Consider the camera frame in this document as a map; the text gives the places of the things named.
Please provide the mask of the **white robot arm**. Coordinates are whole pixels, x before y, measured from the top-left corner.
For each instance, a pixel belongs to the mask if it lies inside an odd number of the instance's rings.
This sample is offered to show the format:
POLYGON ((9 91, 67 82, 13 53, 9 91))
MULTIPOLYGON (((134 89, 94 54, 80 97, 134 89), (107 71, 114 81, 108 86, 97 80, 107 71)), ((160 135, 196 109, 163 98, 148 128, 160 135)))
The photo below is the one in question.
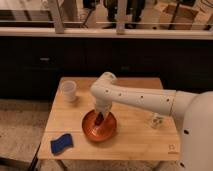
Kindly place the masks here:
POLYGON ((172 116, 181 126, 179 171, 213 171, 213 91, 132 88, 116 85, 104 72, 92 85, 95 109, 105 113, 117 102, 172 116))

